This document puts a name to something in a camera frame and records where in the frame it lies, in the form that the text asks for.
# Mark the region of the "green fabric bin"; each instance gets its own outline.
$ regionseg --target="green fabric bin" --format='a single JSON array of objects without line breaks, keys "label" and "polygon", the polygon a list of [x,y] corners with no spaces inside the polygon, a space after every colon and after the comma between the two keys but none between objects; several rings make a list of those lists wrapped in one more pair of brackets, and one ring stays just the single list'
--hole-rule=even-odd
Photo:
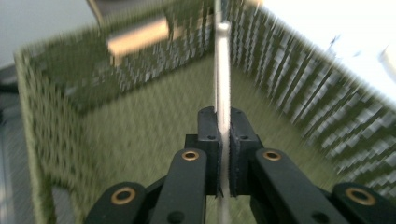
[{"label": "green fabric bin", "polygon": [[[67,189],[82,223],[108,187],[166,175],[185,134],[197,133],[198,110],[213,105],[213,6],[145,4],[16,53],[36,223],[56,220],[53,186]],[[169,39],[111,65],[106,40],[160,14]],[[263,143],[322,188],[356,181],[395,202],[395,107],[270,11],[232,0],[226,15],[232,106]],[[186,32],[174,39],[175,24]],[[207,223],[214,205],[208,198]],[[253,221],[248,197],[232,209],[234,223]]]}]

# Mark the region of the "black metal frame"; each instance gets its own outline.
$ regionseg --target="black metal frame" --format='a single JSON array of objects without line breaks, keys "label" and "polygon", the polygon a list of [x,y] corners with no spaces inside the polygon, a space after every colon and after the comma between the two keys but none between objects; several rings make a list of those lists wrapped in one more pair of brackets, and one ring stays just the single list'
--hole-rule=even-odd
[{"label": "black metal frame", "polygon": [[[250,195],[257,223],[396,223],[396,208],[372,189],[314,186],[280,150],[265,148],[245,114],[232,108],[231,196]],[[205,196],[222,195],[221,141],[213,107],[198,113],[198,134],[186,135],[168,175],[146,189],[124,182],[108,189],[86,223],[205,223]]]}]

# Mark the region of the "white wall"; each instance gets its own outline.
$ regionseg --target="white wall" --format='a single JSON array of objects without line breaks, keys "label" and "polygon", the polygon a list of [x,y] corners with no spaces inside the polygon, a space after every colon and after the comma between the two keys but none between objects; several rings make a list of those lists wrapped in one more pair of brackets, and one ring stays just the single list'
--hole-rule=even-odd
[{"label": "white wall", "polygon": [[24,44],[92,23],[86,0],[0,0],[0,69]]},{"label": "white wall", "polygon": [[327,50],[370,90],[396,105],[396,82],[380,55],[396,43],[394,0],[266,0],[282,21]]}]

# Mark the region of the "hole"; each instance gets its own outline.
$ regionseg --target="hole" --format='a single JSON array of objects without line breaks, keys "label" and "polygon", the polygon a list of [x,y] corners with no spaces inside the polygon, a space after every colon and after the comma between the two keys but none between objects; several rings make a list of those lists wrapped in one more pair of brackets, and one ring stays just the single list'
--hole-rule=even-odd
[{"label": "hole", "polygon": [[374,205],[376,203],[375,197],[364,189],[348,188],[346,189],[346,196],[353,202],[362,205]]},{"label": "hole", "polygon": [[191,159],[191,158],[194,158],[195,157],[195,155],[193,154],[193,153],[186,153],[186,157],[187,158],[189,158],[189,159]]},{"label": "hole", "polygon": [[129,196],[131,196],[131,192],[123,191],[123,192],[117,194],[116,197],[117,197],[118,200],[125,200],[125,199],[127,199]]},{"label": "hole", "polygon": [[177,223],[181,223],[184,220],[184,214],[182,212],[171,212],[168,215],[168,223],[173,223],[173,224],[177,224]]},{"label": "hole", "polygon": [[123,205],[123,204],[129,203],[131,200],[133,200],[135,195],[136,195],[136,192],[134,191],[134,189],[132,189],[130,187],[118,189],[111,196],[111,202],[116,205]]},{"label": "hole", "polygon": [[271,159],[277,158],[277,155],[276,155],[275,153],[273,153],[273,152],[269,152],[267,155],[268,155],[268,157],[271,158]]},{"label": "hole", "polygon": [[311,216],[317,223],[329,223],[329,217],[321,212],[314,212]]},{"label": "hole", "polygon": [[187,151],[181,155],[181,157],[186,161],[195,161],[198,159],[199,154],[195,151]]},{"label": "hole", "polygon": [[280,154],[274,152],[274,151],[266,151],[264,154],[262,154],[265,159],[269,161],[279,161],[282,156]]},{"label": "hole", "polygon": [[369,197],[367,197],[367,195],[365,195],[365,194],[363,194],[361,192],[354,191],[354,192],[352,192],[352,194],[353,194],[353,196],[355,196],[356,198],[361,199],[361,200],[368,200],[369,199]]}]

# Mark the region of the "woven fabric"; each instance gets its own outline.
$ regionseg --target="woven fabric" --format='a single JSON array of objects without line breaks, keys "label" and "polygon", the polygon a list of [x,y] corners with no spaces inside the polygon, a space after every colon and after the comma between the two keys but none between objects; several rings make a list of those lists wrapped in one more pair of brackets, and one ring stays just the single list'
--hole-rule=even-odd
[{"label": "woven fabric", "polygon": [[271,12],[232,1],[233,65],[316,144],[345,181],[396,202],[396,110]]},{"label": "woven fabric", "polygon": [[[111,185],[166,175],[185,134],[197,132],[198,110],[213,102],[212,5],[136,7],[16,55],[36,223],[55,222],[54,185],[68,189],[81,223]],[[320,187],[356,180],[394,200],[395,110],[270,12],[239,1],[228,9],[232,104],[264,144],[285,150]],[[159,14],[170,39],[111,66],[106,39]],[[185,33],[173,40],[179,26]],[[252,222],[247,199],[233,201],[235,223]]]}]

